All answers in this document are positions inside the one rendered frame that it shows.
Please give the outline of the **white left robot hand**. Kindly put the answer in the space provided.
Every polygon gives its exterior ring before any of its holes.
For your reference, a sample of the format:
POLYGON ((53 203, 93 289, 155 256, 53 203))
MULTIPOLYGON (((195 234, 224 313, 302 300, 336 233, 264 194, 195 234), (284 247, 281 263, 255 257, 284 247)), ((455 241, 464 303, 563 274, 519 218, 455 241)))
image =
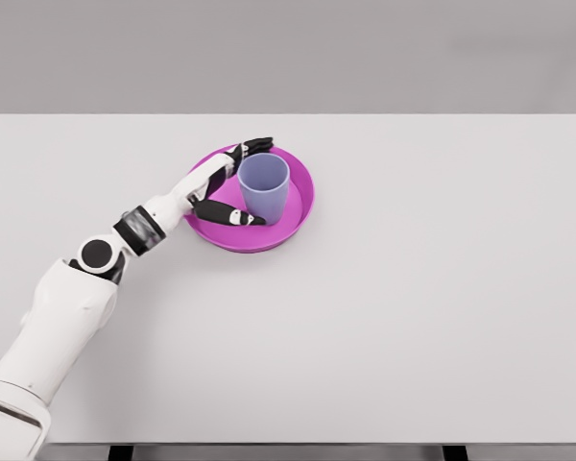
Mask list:
POLYGON ((213 200, 211 196, 239 172, 246 159, 267 153, 273 146, 271 137, 255 138, 213 155, 162 197, 156 211, 148 208, 150 214, 164 232, 172 231, 182 217, 189 214, 223 226, 265 226, 264 218, 213 200))

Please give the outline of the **lavender plastic cup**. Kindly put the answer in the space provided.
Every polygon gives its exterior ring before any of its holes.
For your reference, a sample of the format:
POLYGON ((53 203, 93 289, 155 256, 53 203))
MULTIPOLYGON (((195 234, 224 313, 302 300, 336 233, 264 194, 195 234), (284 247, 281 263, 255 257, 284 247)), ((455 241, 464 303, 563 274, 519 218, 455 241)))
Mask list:
POLYGON ((289 191, 290 167, 271 153, 246 158, 237 171, 240 190, 247 211, 263 218, 267 225, 282 217, 289 191))

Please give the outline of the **magenta round plate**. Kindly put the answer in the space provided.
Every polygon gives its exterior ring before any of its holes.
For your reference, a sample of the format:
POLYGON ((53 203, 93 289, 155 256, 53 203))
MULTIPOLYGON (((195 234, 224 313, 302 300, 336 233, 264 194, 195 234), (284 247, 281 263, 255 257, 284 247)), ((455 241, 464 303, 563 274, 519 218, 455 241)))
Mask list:
POLYGON ((225 250, 253 254, 271 250, 297 233, 312 210, 314 183, 298 158, 277 146, 270 152, 283 158, 290 168, 287 203, 280 220, 271 226, 231 227, 201 220, 193 214, 185 215, 184 220, 196 234, 225 250))

